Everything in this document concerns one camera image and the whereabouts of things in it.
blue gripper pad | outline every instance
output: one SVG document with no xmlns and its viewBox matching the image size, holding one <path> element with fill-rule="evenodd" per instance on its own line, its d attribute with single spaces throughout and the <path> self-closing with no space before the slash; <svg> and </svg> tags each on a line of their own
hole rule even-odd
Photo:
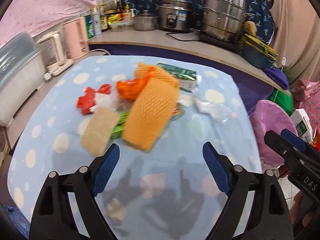
<svg viewBox="0 0 320 240">
<path fill-rule="evenodd" d="M 221 163 L 218 160 L 216 154 L 212 151 L 209 143 L 205 143 L 202 147 L 202 154 L 204 161 L 207 163 L 208 168 L 219 188 L 220 191 L 224 192 L 226 195 L 230 194 L 230 184 L 229 184 L 229 175 L 226 170 L 223 168 Z"/>
<path fill-rule="evenodd" d="M 306 150 L 305 142 L 299 137 L 295 136 L 292 132 L 287 129 L 283 129 L 280 133 L 281 137 L 291 143 L 294 147 L 298 149 L 299 152 L 304 152 Z"/>
<path fill-rule="evenodd" d="M 119 146 L 116 145 L 112 151 L 108 154 L 108 157 L 100 166 L 99 170 L 93 177 L 93 187 L 91 193 L 96 197 L 101 193 L 107 185 L 113 170 L 115 169 L 120 157 Z"/>
</svg>

white kettle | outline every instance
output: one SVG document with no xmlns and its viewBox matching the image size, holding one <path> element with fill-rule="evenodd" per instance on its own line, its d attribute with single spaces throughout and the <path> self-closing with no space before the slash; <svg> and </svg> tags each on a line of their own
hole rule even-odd
<svg viewBox="0 0 320 240">
<path fill-rule="evenodd" d="M 44 65 L 52 76 L 57 76 L 72 65 L 72 60 L 67 59 L 66 49 L 63 48 L 59 31 L 44 35 L 37 42 Z"/>
</svg>

green plastic bag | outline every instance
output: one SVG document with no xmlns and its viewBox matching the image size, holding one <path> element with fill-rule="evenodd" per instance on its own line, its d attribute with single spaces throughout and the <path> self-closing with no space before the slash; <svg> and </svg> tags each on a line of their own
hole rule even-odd
<svg viewBox="0 0 320 240">
<path fill-rule="evenodd" d="M 275 88 L 268 100 L 276 103 L 290 116 L 293 113 L 293 98 L 290 90 L 289 92 L 290 96 Z"/>
</svg>

silver screw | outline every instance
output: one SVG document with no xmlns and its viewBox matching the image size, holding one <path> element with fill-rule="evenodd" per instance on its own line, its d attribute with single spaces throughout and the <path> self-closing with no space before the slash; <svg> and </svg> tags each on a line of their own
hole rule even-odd
<svg viewBox="0 0 320 240">
<path fill-rule="evenodd" d="M 87 166 L 82 166 L 82 167 L 79 169 L 79 171 L 80 171 L 81 173 L 85 173 L 85 172 L 87 172 L 87 170 L 88 170 L 88 167 L 87 167 Z"/>
<path fill-rule="evenodd" d="M 235 171 L 238 171 L 238 172 L 243 171 L 243 168 L 242 168 L 242 166 L 240 166 L 240 165 L 235 165 L 235 166 L 234 166 L 234 169 L 235 169 Z"/>
<path fill-rule="evenodd" d="M 272 170 L 267 170 L 266 173 L 268 176 L 273 176 L 273 174 L 274 174 Z"/>
<path fill-rule="evenodd" d="M 49 177 L 50 178 L 54 178 L 55 176 L 56 176 L 56 172 L 55 171 L 51 171 L 50 173 L 49 173 Z"/>
</svg>

blue polka dot tablecloth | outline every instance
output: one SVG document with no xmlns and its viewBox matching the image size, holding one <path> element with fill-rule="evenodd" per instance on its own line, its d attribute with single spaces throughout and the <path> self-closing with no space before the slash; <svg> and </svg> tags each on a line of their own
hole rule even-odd
<svg viewBox="0 0 320 240">
<path fill-rule="evenodd" d="M 75 172 L 93 157 L 81 146 L 90 115 L 75 108 L 83 89 L 132 79 L 138 62 L 158 62 L 197 71 L 199 94 L 225 102 L 232 115 L 225 123 L 197 112 L 191 93 L 180 91 L 185 114 L 169 122 L 150 152 L 128 147 L 120 138 L 120 159 L 105 190 L 96 197 L 102 214 L 118 239 L 205 239 L 227 200 L 203 159 L 210 141 L 220 154 L 248 171 L 261 172 L 255 136 L 232 77 L 214 68 L 159 57 L 89 57 L 75 65 L 51 89 L 32 115 L 15 149 L 8 188 L 31 221 L 38 194 L 50 171 Z M 88 233 L 74 194 L 70 205 L 81 234 Z M 243 232 L 253 194 L 248 195 L 236 234 Z"/>
</svg>

